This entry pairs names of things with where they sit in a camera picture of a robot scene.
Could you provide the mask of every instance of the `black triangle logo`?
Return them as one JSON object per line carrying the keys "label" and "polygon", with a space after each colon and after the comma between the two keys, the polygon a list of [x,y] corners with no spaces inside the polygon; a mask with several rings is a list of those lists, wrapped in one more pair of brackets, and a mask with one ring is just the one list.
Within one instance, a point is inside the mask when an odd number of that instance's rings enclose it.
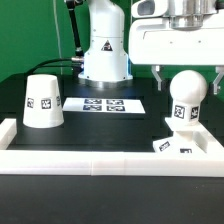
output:
{"label": "black triangle logo", "polygon": [[101,51],[113,51],[109,40],[104,44],[104,46],[102,47]]}

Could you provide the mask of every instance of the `black tabletop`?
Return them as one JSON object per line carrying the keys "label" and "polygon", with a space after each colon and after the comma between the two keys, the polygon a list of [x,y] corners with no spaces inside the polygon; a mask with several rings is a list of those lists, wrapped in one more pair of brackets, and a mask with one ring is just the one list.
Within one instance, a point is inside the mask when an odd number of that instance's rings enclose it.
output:
{"label": "black tabletop", "polygon": [[[164,122],[172,100],[154,80],[99,91],[59,78],[61,97],[140,99],[146,114],[64,112],[57,128],[22,124],[26,80],[14,75],[0,84],[0,119],[15,117],[11,149],[152,151],[152,141],[170,135]],[[200,121],[223,144],[223,102],[209,96]],[[125,176],[0,176],[0,223],[4,224],[221,224],[223,178]]]}
{"label": "black tabletop", "polygon": [[[64,124],[50,129],[23,125],[26,79],[11,76],[0,84],[0,118],[16,117],[15,141],[9,149],[153,152],[152,142],[172,135],[165,117],[171,114],[169,92],[159,92],[154,79],[136,79],[129,87],[97,89],[78,84],[72,76],[58,77],[62,103],[67,97],[139,99],[145,114],[64,111]],[[224,144],[224,103],[216,96],[202,102],[200,121]]]}

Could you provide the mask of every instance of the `upside-down cup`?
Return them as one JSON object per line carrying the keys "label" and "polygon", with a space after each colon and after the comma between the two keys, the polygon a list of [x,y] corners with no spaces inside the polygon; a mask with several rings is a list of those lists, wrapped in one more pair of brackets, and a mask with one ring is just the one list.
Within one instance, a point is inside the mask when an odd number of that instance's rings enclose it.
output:
{"label": "upside-down cup", "polygon": [[57,77],[30,75],[27,79],[23,124],[52,128],[64,123]]}

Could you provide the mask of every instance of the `white sphere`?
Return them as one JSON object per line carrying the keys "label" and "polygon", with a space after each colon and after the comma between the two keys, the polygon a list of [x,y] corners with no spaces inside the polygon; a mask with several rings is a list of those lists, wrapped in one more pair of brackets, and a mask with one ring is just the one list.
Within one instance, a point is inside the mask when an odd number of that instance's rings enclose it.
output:
{"label": "white sphere", "polygon": [[200,104],[205,98],[207,83],[198,72],[186,70],[178,73],[170,85],[170,93],[174,100],[187,104]]}

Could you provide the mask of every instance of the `white paper sheet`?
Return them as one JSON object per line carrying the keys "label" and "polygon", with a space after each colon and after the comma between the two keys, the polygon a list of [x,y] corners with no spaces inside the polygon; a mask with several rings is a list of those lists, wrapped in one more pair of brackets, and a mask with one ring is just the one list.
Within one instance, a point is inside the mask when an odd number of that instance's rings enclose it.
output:
{"label": "white paper sheet", "polygon": [[63,106],[63,111],[98,113],[145,113],[140,100],[71,97],[66,99]]}

